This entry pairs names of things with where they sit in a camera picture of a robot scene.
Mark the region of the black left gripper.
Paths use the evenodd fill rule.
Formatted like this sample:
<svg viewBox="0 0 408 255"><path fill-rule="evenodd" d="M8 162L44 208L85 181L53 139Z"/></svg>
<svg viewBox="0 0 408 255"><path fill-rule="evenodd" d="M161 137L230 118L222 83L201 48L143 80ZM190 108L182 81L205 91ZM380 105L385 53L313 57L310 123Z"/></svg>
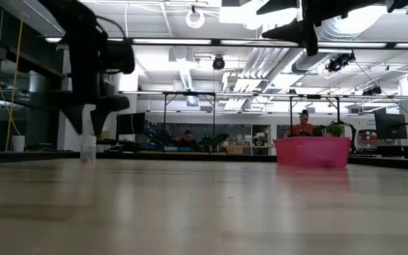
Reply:
<svg viewBox="0 0 408 255"><path fill-rule="evenodd" d="M114 85L105 81L108 72L90 73L87 76L77 76L73 72L66 74L71 89L57 91L57 105L67 117L78 135L83 132L82 113L85 104L96 105L90 112L95 136L100 136L106 118L112 112L130 107L130 101L124 96L114 95Z"/></svg>

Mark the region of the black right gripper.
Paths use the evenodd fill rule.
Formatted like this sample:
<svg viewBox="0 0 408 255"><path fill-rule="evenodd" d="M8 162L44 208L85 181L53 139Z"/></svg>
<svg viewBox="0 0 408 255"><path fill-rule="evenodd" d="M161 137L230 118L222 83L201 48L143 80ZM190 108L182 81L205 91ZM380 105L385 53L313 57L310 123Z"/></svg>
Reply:
<svg viewBox="0 0 408 255"><path fill-rule="evenodd" d="M314 24L335 16L343 16L350 11L382 3L383 0L302 0L302 21L294 19L287 25L268 30L263 38L282 40L304 46L307 56L318 53L318 39ZM296 9L298 0L268 0L257 13L271 13L285 9Z"/></svg>

